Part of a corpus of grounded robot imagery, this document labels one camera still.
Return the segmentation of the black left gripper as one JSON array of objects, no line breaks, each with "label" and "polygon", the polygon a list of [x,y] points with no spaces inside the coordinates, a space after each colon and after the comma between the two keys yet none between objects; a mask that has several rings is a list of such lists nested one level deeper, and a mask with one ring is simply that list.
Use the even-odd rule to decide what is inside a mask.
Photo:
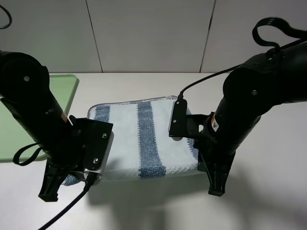
[{"label": "black left gripper", "polygon": [[[62,166],[79,165],[83,169],[85,143],[82,135],[84,120],[70,116],[72,125],[66,126],[62,136],[46,149],[47,156]],[[38,197],[45,202],[57,202],[58,190],[69,174],[68,167],[46,165],[41,190]]]}]

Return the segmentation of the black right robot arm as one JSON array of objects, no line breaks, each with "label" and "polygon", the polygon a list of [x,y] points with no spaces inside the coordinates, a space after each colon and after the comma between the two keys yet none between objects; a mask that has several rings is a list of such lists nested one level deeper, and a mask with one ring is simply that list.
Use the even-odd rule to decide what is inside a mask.
[{"label": "black right robot arm", "polygon": [[255,55],[233,70],[224,81],[216,111],[206,117],[194,141],[208,175],[209,194],[224,194],[236,149],[263,114],[276,105],[306,99],[306,43]]}]

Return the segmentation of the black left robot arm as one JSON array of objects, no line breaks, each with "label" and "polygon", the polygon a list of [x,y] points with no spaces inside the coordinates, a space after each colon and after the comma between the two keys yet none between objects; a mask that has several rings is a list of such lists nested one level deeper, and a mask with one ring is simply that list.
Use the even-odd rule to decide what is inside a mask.
[{"label": "black left robot arm", "polygon": [[49,88],[49,71],[34,57],[19,53],[0,53],[0,100],[15,120],[34,140],[36,151],[20,161],[25,148],[13,162],[26,166],[43,151],[47,155],[39,197],[56,202],[58,190],[69,174],[91,186],[113,140],[113,125],[107,122],[66,116]]}]

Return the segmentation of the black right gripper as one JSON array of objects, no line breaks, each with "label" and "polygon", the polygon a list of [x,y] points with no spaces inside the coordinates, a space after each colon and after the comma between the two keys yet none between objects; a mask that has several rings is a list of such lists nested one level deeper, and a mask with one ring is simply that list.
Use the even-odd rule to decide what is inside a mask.
[{"label": "black right gripper", "polygon": [[208,194],[221,197],[235,156],[235,144],[218,140],[211,126],[210,115],[187,115],[187,131],[198,150],[197,170],[207,173]]}]

